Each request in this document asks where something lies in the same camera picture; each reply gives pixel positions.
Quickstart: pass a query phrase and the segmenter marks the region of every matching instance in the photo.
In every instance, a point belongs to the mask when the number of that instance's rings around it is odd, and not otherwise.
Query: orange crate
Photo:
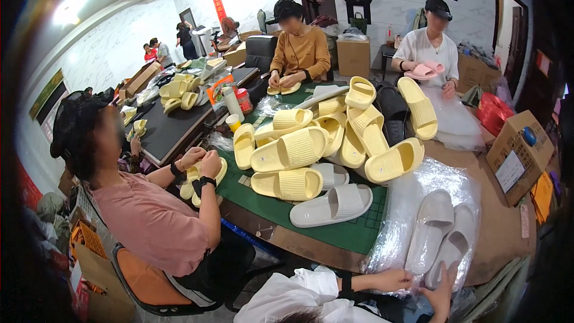
[[[108,259],[100,237],[82,221],[78,221],[76,223],[74,229],[72,230],[72,234],[70,235],[70,249],[72,251],[72,257],[74,257],[75,260],[76,250],[74,249],[72,242],[80,243],[87,248],[90,248],[90,251],[97,254],[98,256]]]

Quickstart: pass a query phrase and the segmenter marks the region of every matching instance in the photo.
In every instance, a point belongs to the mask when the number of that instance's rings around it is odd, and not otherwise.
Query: red lid
[[[237,98],[242,98],[248,95],[248,90],[247,89],[239,89],[237,90],[237,92],[235,93],[235,96]]]

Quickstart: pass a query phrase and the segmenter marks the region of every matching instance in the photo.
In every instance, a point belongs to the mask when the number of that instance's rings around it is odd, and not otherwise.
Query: red bag
[[[477,118],[491,134],[498,136],[506,119],[514,116],[514,112],[500,98],[491,93],[484,93],[480,98]]]

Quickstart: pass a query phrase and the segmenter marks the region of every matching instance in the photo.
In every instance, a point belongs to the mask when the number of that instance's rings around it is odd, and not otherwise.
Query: striped shirt
[[[160,43],[160,46],[157,48],[157,56],[159,57],[166,57],[162,62],[161,66],[164,68],[169,64],[173,64],[172,56],[169,55],[169,47],[165,43]]]

